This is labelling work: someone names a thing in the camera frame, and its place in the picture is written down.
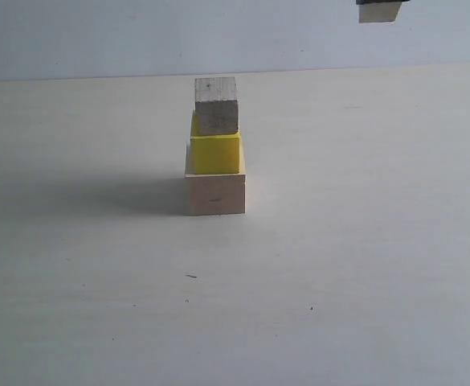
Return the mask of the small plain wooden cube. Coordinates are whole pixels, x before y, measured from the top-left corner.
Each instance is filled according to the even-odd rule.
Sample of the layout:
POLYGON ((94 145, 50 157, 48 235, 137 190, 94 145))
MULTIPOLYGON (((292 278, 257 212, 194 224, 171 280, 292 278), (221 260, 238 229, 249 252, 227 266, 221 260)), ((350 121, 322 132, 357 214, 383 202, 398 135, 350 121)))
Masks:
POLYGON ((367 4, 358 6, 359 23, 392 23, 403 2, 367 4))

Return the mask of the medium plain wooden cube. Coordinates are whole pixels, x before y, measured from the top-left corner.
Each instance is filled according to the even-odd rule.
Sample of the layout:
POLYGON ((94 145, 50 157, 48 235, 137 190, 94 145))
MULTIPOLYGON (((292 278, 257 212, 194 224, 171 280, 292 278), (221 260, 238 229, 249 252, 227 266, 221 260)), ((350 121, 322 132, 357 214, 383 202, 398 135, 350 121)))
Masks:
POLYGON ((233 76, 196 78, 194 95, 199 135, 231 135, 239 131, 239 102, 233 76))

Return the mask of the yellow painted wooden cube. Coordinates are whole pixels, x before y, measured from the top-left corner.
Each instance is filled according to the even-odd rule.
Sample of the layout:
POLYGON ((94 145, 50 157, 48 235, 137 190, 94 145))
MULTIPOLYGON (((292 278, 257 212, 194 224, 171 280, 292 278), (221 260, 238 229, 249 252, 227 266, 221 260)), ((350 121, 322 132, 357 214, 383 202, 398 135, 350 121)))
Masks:
POLYGON ((241 133, 200 135, 199 118, 192 112, 190 148, 197 175, 238 174, 241 172, 241 133))

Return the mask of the large plain wooden cube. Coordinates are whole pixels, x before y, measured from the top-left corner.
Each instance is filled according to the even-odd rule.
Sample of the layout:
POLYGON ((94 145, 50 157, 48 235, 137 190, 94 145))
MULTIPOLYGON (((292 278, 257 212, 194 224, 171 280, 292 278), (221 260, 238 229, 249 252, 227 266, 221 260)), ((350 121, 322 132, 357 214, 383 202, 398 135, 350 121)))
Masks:
POLYGON ((186 147, 186 207, 190 216, 216 216, 246 212, 246 163, 239 144, 239 173, 197 175, 191 145, 186 147))

